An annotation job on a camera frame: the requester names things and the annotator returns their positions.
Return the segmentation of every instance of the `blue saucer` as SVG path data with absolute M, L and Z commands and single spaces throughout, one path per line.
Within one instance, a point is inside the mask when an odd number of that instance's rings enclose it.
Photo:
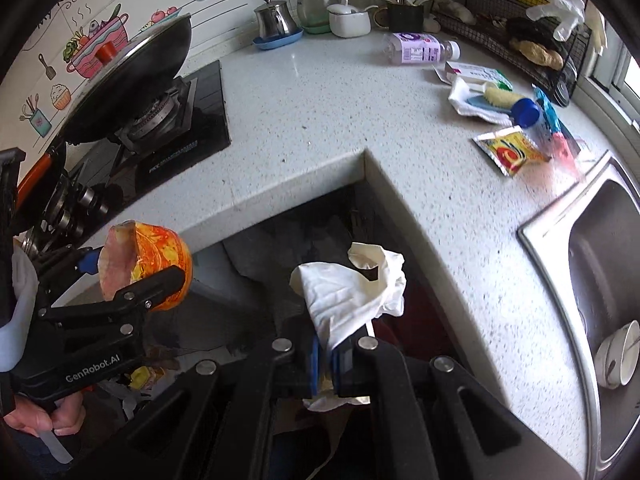
M 279 46 L 285 46 L 290 43 L 295 43 L 297 40 L 302 38 L 302 34 L 304 30 L 298 28 L 296 32 L 291 34 L 290 36 L 285 36 L 284 38 L 278 38 L 277 40 L 263 40 L 262 38 L 255 38 L 254 45 L 258 47 L 260 50 L 271 50 L 272 48 L 278 48 Z

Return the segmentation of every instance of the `wire shelf basket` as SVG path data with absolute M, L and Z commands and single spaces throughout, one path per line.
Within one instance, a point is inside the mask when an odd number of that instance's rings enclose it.
M 478 17 L 475 25 L 467 25 L 459 19 L 433 11 L 436 20 L 443 29 L 467 38 L 484 46 L 487 50 L 500 58 L 515 65 L 529 75 L 546 94 L 561 106 L 568 106 L 571 95 L 574 93 L 577 77 L 582 69 L 582 64 L 588 51 L 591 31 L 587 27 L 577 27 L 571 37 L 562 44 L 565 53 L 560 52 L 564 59 L 561 70 L 553 70 L 532 63 L 521 53 L 511 50 L 510 37 L 495 22 L 499 18 L 526 18 L 526 10 L 530 5 L 538 2 L 524 4 L 518 0 L 465 0 L 465 7 Z M 549 37 L 558 26 L 554 18 L 543 18 L 536 22 L 548 31 Z

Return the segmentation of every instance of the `white speckled countertop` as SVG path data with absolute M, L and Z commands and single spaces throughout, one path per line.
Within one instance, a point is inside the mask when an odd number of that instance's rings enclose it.
M 114 222 L 167 226 L 197 251 L 366 178 L 414 248 L 473 373 L 584 476 L 580 377 L 558 310 L 516 236 L 572 180 L 550 164 L 502 176 L 470 140 L 497 128 L 458 116 L 431 68 L 389 66 L 382 48 L 380 33 L 324 35 L 223 57 L 231 146 Z M 461 49 L 460 61 L 500 68 L 530 94 L 516 69 L 470 44 Z M 575 105 L 559 115 L 598 157 L 610 148 Z

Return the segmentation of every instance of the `human hand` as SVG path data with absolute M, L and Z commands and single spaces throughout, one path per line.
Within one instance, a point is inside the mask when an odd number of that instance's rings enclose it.
M 15 396 L 15 410 L 4 417 L 14 430 L 38 436 L 39 431 L 51 431 L 57 436 L 76 434 L 80 431 L 86 411 L 82 405 L 82 392 L 56 401 L 58 408 L 49 415 L 29 399 Z

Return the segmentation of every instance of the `stainless steel sink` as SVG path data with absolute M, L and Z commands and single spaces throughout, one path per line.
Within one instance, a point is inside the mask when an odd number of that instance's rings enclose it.
M 596 382 L 600 343 L 640 320 L 640 194 L 607 152 L 565 195 L 518 231 L 556 297 L 582 375 L 588 412 L 587 478 L 600 478 L 640 420 L 640 368 L 615 390 Z

